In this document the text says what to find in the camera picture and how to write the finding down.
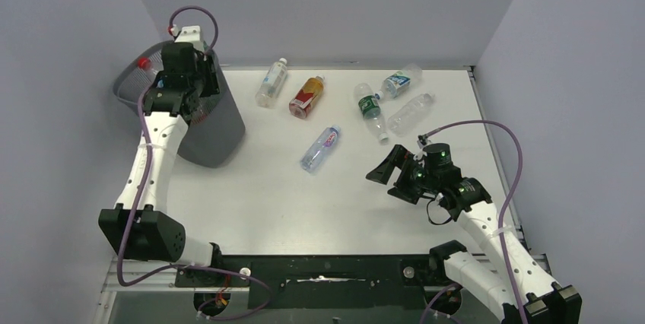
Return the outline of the plain clear bottle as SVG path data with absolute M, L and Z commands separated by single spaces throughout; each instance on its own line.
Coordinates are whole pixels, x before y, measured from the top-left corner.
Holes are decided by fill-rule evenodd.
M 397 136 L 408 134 L 430 115 L 434 102 L 434 95 L 428 93 L 412 98 L 388 118 L 386 123 L 388 130 Z

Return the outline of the green label clear bottle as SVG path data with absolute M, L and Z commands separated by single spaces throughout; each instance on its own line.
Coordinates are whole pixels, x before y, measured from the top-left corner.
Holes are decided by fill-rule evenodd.
M 380 144 L 387 144 L 389 135 L 386 131 L 384 115 L 371 86 L 367 83 L 360 83 L 354 87 L 353 95 L 354 102 L 357 104 L 370 133 Z

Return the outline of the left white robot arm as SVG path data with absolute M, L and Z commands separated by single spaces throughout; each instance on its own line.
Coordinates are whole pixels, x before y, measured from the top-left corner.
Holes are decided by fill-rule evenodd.
M 120 262 L 209 267 L 217 246 L 190 237 L 166 206 L 173 166 L 199 101 L 219 92 L 213 57 L 186 42 L 165 43 L 160 56 L 162 70 L 136 103 L 141 138 L 129 177 L 98 224 Z

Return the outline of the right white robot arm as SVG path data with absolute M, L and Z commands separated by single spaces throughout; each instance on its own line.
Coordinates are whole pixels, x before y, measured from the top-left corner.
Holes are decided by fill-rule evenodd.
M 386 185 L 394 169 L 400 174 L 389 195 L 411 204 L 432 196 L 496 269 L 491 272 L 452 240 L 430 250 L 427 271 L 432 280 L 465 288 L 502 323 L 579 322 L 580 294 L 544 270 L 513 227 L 499 222 L 501 213 L 491 195 L 477 179 L 462 175 L 452 162 L 449 145 L 430 144 L 417 154 L 395 145 L 366 178 Z

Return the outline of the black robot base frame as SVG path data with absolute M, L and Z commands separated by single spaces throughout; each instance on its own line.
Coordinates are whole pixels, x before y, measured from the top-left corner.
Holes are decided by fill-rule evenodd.
M 422 310 L 449 280 L 431 267 L 428 254 L 353 256 L 224 256 L 220 269 L 251 275 L 268 285 L 230 278 L 231 289 L 249 290 L 250 308 Z

